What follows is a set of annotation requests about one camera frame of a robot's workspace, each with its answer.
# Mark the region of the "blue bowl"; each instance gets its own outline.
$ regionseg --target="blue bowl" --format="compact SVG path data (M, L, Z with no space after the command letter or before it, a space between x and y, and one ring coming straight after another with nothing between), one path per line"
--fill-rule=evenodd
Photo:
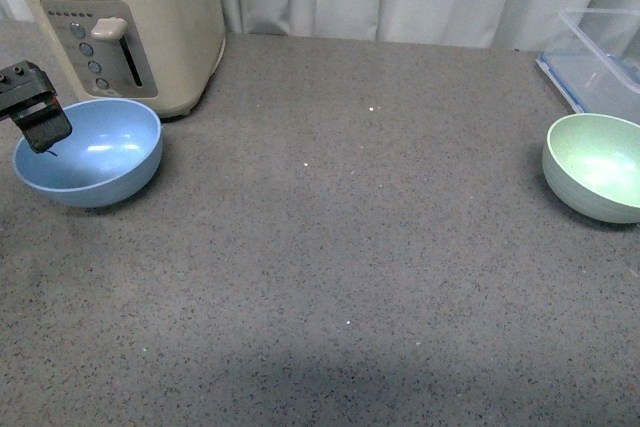
M18 142L13 167L25 184L65 205L102 207L151 180L162 156L162 127L153 110L109 98L79 102L64 112L73 132L50 152L36 154L24 138Z

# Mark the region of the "toaster lever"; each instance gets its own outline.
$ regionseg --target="toaster lever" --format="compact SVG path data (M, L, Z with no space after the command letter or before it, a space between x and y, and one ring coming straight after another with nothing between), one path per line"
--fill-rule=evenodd
M128 28L129 24L127 24L127 21L118 17L98 19L96 25L91 29L91 37L96 40L117 42L124 37Z

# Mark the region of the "bowl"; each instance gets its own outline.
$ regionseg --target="bowl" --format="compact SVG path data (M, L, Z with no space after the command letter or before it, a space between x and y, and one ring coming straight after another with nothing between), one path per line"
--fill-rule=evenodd
M549 128L542 168L569 207L603 222L640 222L640 126L603 114L572 114Z
M138 192L162 156L156 113L128 99L96 99L64 109L73 132L48 152L24 138L13 155L17 176L45 197L72 207L102 207Z

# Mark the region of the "toaster button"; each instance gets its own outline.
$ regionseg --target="toaster button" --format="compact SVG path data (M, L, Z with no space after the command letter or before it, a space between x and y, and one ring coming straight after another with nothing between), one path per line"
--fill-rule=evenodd
M69 30L76 39L84 39L84 36L87 35L84 27L77 22L71 22L71 24L69 24Z
M78 48L80 49L80 52L82 52L87 57L91 57L93 55L93 47L91 47L86 42L81 42Z
M89 61L87 65L89 67L89 70L94 74L99 74L100 72L102 72L102 66L99 63L94 62L93 60Z
M96 86L99 89L106 90L109 88L109 82L104 79L96 79Z

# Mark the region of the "toaster control panel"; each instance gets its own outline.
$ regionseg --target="toaster control panel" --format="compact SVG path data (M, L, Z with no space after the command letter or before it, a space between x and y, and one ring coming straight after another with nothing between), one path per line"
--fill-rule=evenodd
M84 89L96 97L158 95L133 16L120 0L41 0Z

